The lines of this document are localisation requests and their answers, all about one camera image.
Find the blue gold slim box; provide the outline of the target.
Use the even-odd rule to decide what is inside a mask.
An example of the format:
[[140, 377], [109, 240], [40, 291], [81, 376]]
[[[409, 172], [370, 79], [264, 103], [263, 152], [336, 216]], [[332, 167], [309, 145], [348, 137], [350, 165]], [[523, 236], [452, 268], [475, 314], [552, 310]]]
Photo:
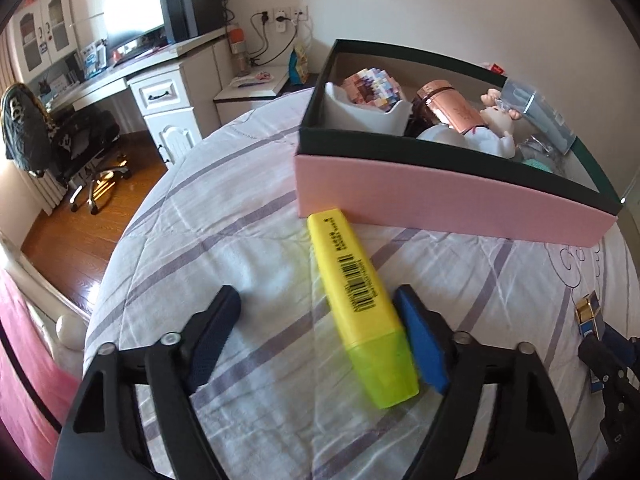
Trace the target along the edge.
[[[575, 304], [574, 312], [578, 332], [582, 340], [587, 340], [590, 336], [593, 336], [597, 341], [602, 341], [605, 322], [597, 292], [593, 290], [580, 298]], [[593, 373], [590, 365], [587, 366], [589, 367], [590, 393], [596, 394], [603, 389], [604, 383]]]

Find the yellow highlighter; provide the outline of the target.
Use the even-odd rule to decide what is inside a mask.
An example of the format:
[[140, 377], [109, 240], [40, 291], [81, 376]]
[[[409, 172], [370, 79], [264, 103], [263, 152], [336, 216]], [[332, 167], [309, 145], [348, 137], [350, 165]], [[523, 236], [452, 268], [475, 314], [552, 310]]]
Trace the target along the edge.
[[344, 214], [311, 214], [307, 228], [337, 331], [361, 385], [378, 408], [419, 392], [400, 318]]

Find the pink pig doll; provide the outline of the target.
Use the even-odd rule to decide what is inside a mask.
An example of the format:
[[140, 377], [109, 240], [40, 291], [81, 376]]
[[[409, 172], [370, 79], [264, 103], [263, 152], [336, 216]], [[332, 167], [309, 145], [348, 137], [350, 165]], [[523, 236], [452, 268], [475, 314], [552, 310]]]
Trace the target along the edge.
[[484, 104], [480, 116], [489, 129], [497, 136], [512, 136], [515, 123], [522, 118], [522, 114], [503, 102], [498, 89], [489, 88], [480, 96], [480, 100]]

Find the rose gold bottle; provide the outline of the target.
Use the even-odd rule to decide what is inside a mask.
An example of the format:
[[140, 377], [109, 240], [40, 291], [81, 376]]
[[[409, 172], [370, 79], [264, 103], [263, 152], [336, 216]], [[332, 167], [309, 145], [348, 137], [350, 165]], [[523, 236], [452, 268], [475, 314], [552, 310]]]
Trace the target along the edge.
[[480, 112], [446, 79], [424, 84], [416, 96], [433, 116], [457, 133], [465, 134], [486, 126]]

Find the pink block figure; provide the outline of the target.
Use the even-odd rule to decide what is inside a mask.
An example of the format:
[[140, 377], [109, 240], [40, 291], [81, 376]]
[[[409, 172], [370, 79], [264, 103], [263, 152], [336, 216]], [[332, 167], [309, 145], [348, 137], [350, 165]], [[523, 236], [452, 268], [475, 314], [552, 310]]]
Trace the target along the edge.
[[405, 99], [397, 81], [386, 70], [364, 68], [344, 79], [341, 88], [350, 102], [389, 112]]

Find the pink and black storage box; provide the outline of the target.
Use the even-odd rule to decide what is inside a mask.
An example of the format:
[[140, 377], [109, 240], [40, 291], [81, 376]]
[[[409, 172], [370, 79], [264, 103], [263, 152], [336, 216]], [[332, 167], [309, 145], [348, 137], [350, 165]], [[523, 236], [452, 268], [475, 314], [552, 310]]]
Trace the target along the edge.
[[582, 141], [562, 176], [468, 148], [330, 117], [326, 84], [379, 67], [409, 96], [446, 79], [472, 98], [506, 77], [415, 48], [339, 39], [326, 59], [299, 126], [294, 172], [302, 217], [338, 208], [350, 221], [591, 247], [622, 204]]

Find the black office chair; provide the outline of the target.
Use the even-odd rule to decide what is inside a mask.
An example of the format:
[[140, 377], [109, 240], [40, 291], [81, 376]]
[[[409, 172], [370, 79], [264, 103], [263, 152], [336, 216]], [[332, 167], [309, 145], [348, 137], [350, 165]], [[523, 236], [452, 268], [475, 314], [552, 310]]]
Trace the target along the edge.
[[78, 211], [86, 198], [90, 214], [100, 211], [98, 201], [117, 180], [129, 179], [131, 170], [120, 144], [120, 127], [114, 115], [95, 106], [54, 118], [53, 177], [70, 190], [68, 206]]

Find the clear wipes pack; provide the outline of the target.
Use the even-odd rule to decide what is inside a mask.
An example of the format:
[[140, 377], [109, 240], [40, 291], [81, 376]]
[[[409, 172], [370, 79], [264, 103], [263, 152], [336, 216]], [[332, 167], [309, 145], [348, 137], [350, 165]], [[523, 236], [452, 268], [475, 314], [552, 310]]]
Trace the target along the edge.
[[565, 155], [572, 148], [576, 134], [536, 88], [508, 78], [501, 99], [538, 128], [560, 153]]

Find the low black white cabinet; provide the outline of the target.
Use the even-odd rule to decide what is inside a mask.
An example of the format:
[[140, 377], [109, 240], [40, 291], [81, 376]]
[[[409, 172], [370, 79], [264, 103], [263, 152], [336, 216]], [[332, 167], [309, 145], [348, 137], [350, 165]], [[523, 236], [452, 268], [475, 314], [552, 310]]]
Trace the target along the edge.
[[311, 73], [303, 84], [292, 81], [286, 66], [267, 66], [253, 70], [240, 82], [232, 80], [214, 98], [213, 102], [220, 122], [225, 125], [250, 110], [277, 99], [284, 94], [312, 88], [318, 74]]

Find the dark jacket on chair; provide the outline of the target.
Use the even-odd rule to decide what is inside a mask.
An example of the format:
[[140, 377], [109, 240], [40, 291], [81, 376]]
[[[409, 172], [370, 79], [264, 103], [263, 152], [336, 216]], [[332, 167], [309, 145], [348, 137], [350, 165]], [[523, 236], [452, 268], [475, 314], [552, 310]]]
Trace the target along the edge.
[[1, 98], [1, 132], [6, 158], [19, 170], [41, 178], [52, 162], [55, 125], [32, 90], [16, 82]]

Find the orange cap bottle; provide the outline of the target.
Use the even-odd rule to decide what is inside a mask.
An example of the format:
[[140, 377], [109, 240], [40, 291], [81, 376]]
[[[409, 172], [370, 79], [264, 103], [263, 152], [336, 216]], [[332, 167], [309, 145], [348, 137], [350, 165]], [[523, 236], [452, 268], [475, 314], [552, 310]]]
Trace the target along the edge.
[[250, 73], [250, 58], [246, 48], [244, 32], [234, 28], [229, 32], [229, 44], [235, 76], [243, 77]]

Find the white glass door cabinet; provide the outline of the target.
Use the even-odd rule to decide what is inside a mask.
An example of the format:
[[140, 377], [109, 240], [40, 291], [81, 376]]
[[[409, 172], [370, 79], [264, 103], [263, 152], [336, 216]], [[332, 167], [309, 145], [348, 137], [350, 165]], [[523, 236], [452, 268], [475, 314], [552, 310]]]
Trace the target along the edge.
[[77, 51], [70, 0], [36, 0], [9, 21], [9, 47], [17, 77], [31, 82]]

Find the black computer monitor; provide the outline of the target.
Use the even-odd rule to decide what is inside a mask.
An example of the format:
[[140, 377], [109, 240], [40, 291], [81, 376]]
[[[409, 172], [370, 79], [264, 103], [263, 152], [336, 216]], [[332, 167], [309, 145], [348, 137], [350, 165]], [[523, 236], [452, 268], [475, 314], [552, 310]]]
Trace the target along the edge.
[[164, 26], [160, 0], [106, 0], [103, 12], [110, 53]]

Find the black computer tower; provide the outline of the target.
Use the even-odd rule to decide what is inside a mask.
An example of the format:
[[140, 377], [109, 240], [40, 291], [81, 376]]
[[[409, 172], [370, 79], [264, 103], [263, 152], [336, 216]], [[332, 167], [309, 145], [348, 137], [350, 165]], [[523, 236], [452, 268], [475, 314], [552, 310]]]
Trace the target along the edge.
[[160, 8], [170, 44], [224, 27], [222, 0], [160, 0]]

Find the wall power outlets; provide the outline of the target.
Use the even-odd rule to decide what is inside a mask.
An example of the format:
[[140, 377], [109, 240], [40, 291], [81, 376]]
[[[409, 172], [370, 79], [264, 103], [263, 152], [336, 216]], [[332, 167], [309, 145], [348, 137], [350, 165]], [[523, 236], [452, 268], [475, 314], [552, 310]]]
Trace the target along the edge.
[[309, 18], [308, 6], [278, 6], [273, 9], [258, 9], [256, 13], [259, 16], [267, 17], [267, 24], [274, 23], [277, 18], [283, 16], [292, 20], [294, 23], [306, 22]]

